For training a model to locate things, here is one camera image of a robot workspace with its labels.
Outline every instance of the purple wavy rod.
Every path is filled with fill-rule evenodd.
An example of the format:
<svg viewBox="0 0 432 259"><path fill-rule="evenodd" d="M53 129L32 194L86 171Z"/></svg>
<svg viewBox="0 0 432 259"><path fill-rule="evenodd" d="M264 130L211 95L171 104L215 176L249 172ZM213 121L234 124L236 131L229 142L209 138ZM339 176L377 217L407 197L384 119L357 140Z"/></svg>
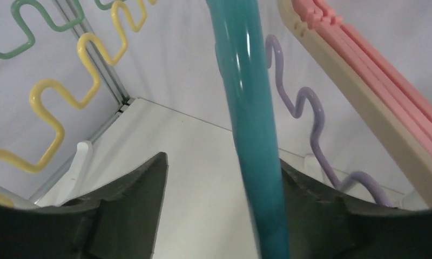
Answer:
<svg viewBox="0 0 432 259"><path fill-rule="evenodd" d="M362 184L372 195L375 203L391 207L388 197L384 193L381 186L367 173L362 171L352 172L343 181L335 175L334 170L330 166L326 157L322 153L321 147L319 146L319 137L324 128L326 121L324 110L321 102L319 101L316 93L309 87L302 87L297 94L295 101L296 106L291 102L283 86L283 70L284 70L284 58L283 51L281 50L280 43L274 35L268 35L265 40L265 52L267 55L268 68L272 66L272 50L275 52L275 84L281 99L285 103L289 113L292 117L299 119L303 113L303 107L305 105L305 99L308 99L312 105L314 113L314 122L312 132L310 134L310 145L312 151L316 156L319 164L321 165L324 173L329 178L330 182L335 189L345 193L350 190L356 183Z"/></svg>

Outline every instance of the white backdrop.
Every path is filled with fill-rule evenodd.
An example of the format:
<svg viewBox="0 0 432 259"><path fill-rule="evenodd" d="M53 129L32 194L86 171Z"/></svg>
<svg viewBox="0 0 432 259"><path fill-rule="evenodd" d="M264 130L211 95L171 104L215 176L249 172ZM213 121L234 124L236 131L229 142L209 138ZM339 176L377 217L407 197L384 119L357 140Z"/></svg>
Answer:
<svg viewBox="0 0 432 259"><path fill-rule="evenodd" d="M10 51L26 41L10 13L13 0L0 0L0 51ZM57 25L64 20L51 1L40 1ZM55 137L54 130L31 109L28 98L33 85L54 78L81 99L92 86L92 78L76 53L71 31L54 32L39 12L25 5L21 14L36 37L36 44L19 56L0 59L0 147L36 163ZM86 109L78 111L54 90L45 90L43 103L66 130L65 140L49 165L38 174L28 174L0 161L0 186L29 198L75 151L76 143L89 137L117 110L105 88Z"/></svg>
<svg viewBox="0 0 432 259"><path fill-rule="evenodd" d="M411 191L412 186L370 129L283 25L276 1L259 2L264 36L275 34L285 54L288 73L284 81L291 99L295 100L299 88L309 86L322 101L327 123L321 146L332 166L346 172L363 170L386 187ZM96 34L111 53L117 52L120 40L110 14L98 10L93 1L83 4ZM138 21L137 1L126 4ZM126 30L129 49L115 67L129 94L231 128L206 2L159 0L154 6L145 4L146 23L139 33ZM432 1L333 0L330 4L432 102ZM125 19L122 22L128 28ZM301 156L311 153L310 105L301 119L292 118L274 88L273 70L269 74L279 146Z"/></svg>

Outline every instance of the yellow wavy rod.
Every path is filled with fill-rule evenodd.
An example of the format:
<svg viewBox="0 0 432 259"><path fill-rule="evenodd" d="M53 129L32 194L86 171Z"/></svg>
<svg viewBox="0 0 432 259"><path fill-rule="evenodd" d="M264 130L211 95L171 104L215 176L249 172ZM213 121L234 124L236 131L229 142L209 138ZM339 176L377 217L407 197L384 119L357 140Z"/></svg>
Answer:
<svg viewBox="0 0 432 259"><path fill-rule="evenodd" d="M157 2L157 0L148 0L148 1L152 5L154 5ZM116 53L114 57L110 56L105 46L103 45L102 41L95 34L85 33L79 38L77 43L77 51L78 51L79 59L86 67L87 71L92 76L92 80L93 80L92 87L89 89L89 91L81 101L76 100L74 96L72 96L71 93L65 88L65 86L63 86L57 80L51 78L40 80L31 89L29 95L30 106L32 107L34 112L42 120L47 122L56 132L56 137L54 138L54 140L52 141L51 145L48 147L46 152L44 152L40 160L36 164L31 164L25 159L21 158L20 156L0 148L1 160L29 173L37 173L41 171L44 167L46 167L46 165L55 155L57 149L62 144L63 139L65 137L65 129L63 125L60 123L60 121L58 121L44 107L41 101L41 93L47 88L52 88L55 91L57 91L63 97L63 99L65 99L65 101L69 103L71 106L73 106L74 108L79 110L85 108L87 104L92 100L93 96L98 92L98 89L100 88L100 75L98 74L97 69L92 64L92 61L89 58L89 54L87 53L87 49L86 49L86 44L89 41L93 42L94 45L97 47L98 51L100 52L100 54L102 55L103 59L106 61L106 63L112 66L116 65L121 59L121 57L124 55L128 47L125 31L120 24L118 10L122 9L124 11L124 14L127 18L127 22L130 28L132 29L132 31L138 32L141 30L141 27L143 27L143 24L146 21L147 13L146 13L146 8L143 3L143 0L137 0L137 2L141 10L141 19L138 22L138 24L134 23L132 14L130 13L129 8L125 3L119 0L113 2L113 5L111 7L111 18L114 27L116 28L116 31L118 32L122 42L121 48L119 49L119 51Z"/></svg>

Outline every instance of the white wall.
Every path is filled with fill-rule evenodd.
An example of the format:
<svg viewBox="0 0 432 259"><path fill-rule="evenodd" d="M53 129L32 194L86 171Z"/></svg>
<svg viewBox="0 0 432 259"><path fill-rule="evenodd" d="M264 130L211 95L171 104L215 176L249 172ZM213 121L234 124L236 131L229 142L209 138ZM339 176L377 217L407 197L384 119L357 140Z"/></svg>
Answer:
<svg viewBox="0 0 432 259"><path fill-rule="evenodd" d="M159 0L155 6L145 2L148 12L146 23L139 33L126 30L129 49L115 67L130 95L231 128L214 55L214 36L206 2ZM409 21L404 14L415 13L415 9L409 12L410 8L417 8L422 3L414 0L391 1L390 11L394 11L395 15L390 16L387 9L378 7L384 1L363 2L340 0L332 1L332 4L338 12L348 17L347 21L361 29L362 34L374 42L383 54L387 54L387 58L432 101L432 73L428 69L432 64L426 62L432 61L432 43L428 45L431 54L429 59L418 62L426 38L418 28L410 31L405 27L405 24L431 23L432 8L430 13L417 14ZM91 26L107 43L111 53L115 53L120 40L110 14L100 12L93 1L84 1L83 4ZM129 0L126 4L138 21L136 1ZM403 193L409 192L412 189L410 183L370 129L282 24L276 2L260 0L259 6L264 36L273 33L282 45L288 71L284 78L285 88L290 97L295 100L299 88L309 86L322 101L327 123L321 145L331 164L346 172L364 170L384 186ZM379 17L377 23L367 21L374 17ZM406 40L406 36L402 38L402 35L411 35L410 40ZM300 120L292 118L274 88L273 70L269 74L279 146L304 156L311 152L308 141L313 121L311 108L306 105Z"/></svg>
<svg viewBox="0 0 432 259"><path fill-rule="evenodd" d="M25 34L10 13L13 0L0 0L0 51L14 49L26 41ZM56 24L64 24L51 1L40 1ZM0 59L0 147L36 163L55 137L53 129L35 115L28 103L33 85L54 78L81 99L92 86L92 78L76 53L71 31L52 31L39 12L23 6L21 13L36 36L36 44L19 56ZM75 110L55 91L45 90L43 103L62 122L65 140L49 165L39 174L28 174L0 161L0 186L29 198L115 110L117 103L104 83L93 101L82 111Z"/></svg>

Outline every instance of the teal plastic tube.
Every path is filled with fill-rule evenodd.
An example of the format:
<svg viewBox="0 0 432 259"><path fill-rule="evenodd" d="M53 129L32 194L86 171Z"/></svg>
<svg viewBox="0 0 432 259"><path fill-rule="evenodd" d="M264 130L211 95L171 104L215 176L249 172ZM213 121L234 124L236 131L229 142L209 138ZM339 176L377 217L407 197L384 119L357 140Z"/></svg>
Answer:
<svg viewBox="0 0 432 259"><path fill-rule="evenodd" d="M206 0L233 139L263 259L289 259L281 168L256 0Z"/></svg>

